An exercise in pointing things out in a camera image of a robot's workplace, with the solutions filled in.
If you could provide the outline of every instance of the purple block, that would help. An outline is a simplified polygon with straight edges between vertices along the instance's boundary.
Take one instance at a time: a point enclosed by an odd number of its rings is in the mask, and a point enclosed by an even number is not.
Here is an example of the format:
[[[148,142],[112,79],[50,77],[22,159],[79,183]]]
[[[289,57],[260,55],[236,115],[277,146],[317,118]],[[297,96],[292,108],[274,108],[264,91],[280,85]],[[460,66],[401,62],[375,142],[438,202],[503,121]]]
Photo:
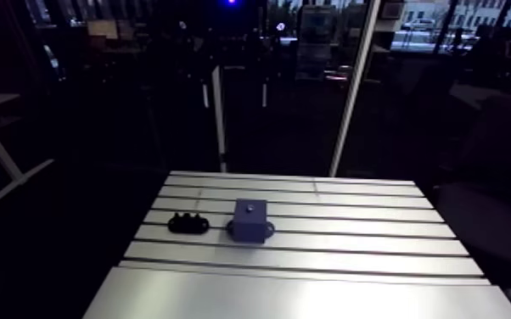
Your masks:
[[[264,243],[267,234],[267,201],[237,199],[232,239],[240,243]]]

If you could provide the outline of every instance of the building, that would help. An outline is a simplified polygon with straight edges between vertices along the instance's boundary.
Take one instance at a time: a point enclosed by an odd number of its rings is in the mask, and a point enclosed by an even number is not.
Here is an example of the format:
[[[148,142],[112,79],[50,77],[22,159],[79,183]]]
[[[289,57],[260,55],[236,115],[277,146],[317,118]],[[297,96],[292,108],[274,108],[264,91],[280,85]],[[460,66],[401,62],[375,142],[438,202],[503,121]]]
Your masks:
[[[494,25],[503,4],[504,0],[459,0],[451,26],[475,31],[478,25]],[[448,0],[407,1],[402,23],[425,18],[435,20],[436,26],[440,27],[449,7]],[[511,26],[511,9],[508,11],[504,25]]]

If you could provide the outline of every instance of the aluminum table surface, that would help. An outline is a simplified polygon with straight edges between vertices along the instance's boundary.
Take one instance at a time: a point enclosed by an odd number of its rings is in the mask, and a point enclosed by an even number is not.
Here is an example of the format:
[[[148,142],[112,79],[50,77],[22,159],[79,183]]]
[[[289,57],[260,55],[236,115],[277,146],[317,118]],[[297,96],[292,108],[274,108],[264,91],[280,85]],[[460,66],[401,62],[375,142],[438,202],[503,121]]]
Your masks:
[[[237,198],[267,200],[264,244],[226,234]],[[171,233],[175,212],[211,229]],[[511,318],[511,305],[413,182],[173,171],[86,318],[201,316]]]

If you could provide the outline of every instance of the floor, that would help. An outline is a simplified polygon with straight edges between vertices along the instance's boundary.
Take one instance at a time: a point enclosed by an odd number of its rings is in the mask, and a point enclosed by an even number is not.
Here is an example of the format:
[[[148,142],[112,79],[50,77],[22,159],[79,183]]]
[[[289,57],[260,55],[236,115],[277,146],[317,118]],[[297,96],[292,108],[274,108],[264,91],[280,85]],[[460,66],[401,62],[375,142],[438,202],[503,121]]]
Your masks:
[[[80,318],[165,175],[54,163],[0,202],[0,318]]]

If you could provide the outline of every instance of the chair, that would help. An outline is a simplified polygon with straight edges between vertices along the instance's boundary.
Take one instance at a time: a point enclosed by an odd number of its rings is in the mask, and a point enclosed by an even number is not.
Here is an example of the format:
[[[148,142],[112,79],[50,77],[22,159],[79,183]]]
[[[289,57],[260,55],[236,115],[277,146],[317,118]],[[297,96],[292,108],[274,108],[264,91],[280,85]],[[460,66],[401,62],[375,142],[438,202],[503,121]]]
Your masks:
[[[511,287],[511,97],[486,100],[436,208],[496,284]]]

